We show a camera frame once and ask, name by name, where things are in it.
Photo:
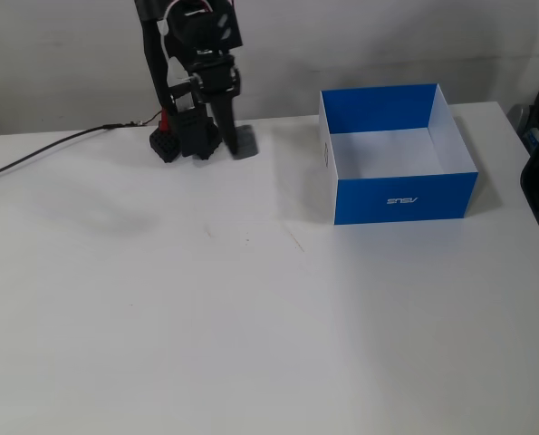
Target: white table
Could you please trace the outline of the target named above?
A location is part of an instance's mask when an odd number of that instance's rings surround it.
[[[253,159],[132,129],[0,177],[0,434],[539,434],[527,154],[497,104],[453,112],[464,220],[326,223],[314,117],[254,121]]]

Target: open cardboard box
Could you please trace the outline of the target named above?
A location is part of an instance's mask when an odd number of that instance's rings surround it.
[[[463,218],[478,172],[437,84],[323,91],[334,222]]]

